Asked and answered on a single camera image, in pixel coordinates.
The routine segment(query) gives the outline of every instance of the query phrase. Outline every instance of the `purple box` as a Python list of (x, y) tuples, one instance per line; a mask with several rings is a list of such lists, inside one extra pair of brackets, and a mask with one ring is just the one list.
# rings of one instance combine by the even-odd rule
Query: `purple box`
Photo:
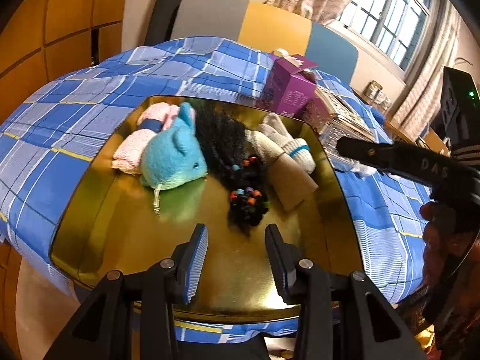
[[(292, 59), (301, 61), (301, 65), (295, 66)], [(299, 119), (317, 84), (314, 74), (305, 69), (315, 66), (315, 62), (299, 54), (276, 59), (257, 107)]]

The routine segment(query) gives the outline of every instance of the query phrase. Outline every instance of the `window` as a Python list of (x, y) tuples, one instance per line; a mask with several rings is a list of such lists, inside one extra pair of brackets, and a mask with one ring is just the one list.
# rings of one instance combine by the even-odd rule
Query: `window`
[(339, 20), (405, 70), (419, 44), (431, 0), (352, 0)]

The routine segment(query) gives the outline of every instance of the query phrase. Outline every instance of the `gold tray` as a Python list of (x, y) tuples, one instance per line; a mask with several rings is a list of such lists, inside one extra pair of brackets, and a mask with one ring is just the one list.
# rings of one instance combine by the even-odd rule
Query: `gold tray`
[[(213, 176), (160, 192), (161, 214), (153, 211), (153, 190), (138, 176), (111, 168), (113, 154), (136, 129), (150, 104), (179, 104), (184, 97), (147, 98), (109, 138), (80, 181), (59, 226), (50, 256), (76, 283), (94, 287), (111, 269), (143, 271), (187, 242), (197, 223), (209, 232), (208, 252), (197, 295), (178, 318), (209, 323), (267, 322), (297, 316), (277, 294), (265, 250), (265, 227), (276, 223), (285, 242), (302, 250), (328, 271), (349, 274), (362, 269), (357, 236), (335, 173), (314, 131), (300, 120), (281, 116), (294, 137), (302, 137), (316, 162), (311, 175), (318, 190), (288, 214), (273, 190), (270, 211), (244, 235), (227, 224), (229, 191)], [(261, 122), (260, 109), (214, 100), (248, 128)]]

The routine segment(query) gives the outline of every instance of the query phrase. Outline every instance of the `pink towel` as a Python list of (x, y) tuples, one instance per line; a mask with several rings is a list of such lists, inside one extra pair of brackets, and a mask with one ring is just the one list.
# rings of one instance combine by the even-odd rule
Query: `pink towel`
[(148, 128), (131, 133), (118, 147), (113, 155), (112, 168), (129, 175), (140, 175), (140, 159), (143, 150), (157, 133)]
[[(163, 123), (162, 131), (172, 125), (177, 117), (180, 108), (177, 105), (168, 103), (157, 103), (150, 105), (138, 118), (137, 126), (145, 119), (154, 119)], [(195, 120), (195, 111), (191, 109), (192, 119)], [(143, 150), (147, 147), (150, 140), (157, 133), (148, 128), (136, 130), (131, 133), (118, 147), (113, 155), (112, 168), (119, 169), (129, 175), (140, 175), (140, 160)]]
[(179, 107), (177, 105), (170, 105), (168, 103), (152, 104), (140, 115), (137, 126), (140, 126), (145, 119), (155, 119), (163, 123), (163, 131), (172, 125), (178, 113)]

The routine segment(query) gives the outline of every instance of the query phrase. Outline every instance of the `screw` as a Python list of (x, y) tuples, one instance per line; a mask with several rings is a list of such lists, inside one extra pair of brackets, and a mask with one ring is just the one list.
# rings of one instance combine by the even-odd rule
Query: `screw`
[(116, 270), (110, 271), (106, 274), (106, 278), (111, 281), (117, 280), (119, 277), (120, 277), (120, 272)]
[(363, 281), (365, 280), (365, 274), (363, 272), (360, 272), (360, 271), (355, 271), (353, 274), (352, 274), (353, 278), (357, 281)]
[(172, 259), (163, 259), (160, 261), (160, 266), (164, 269), (170, 269), (175, 266), (175, 262)]
[(298, 264), (304, 269), (310, 269), (314, 265), (310, 259), (301, 259)]

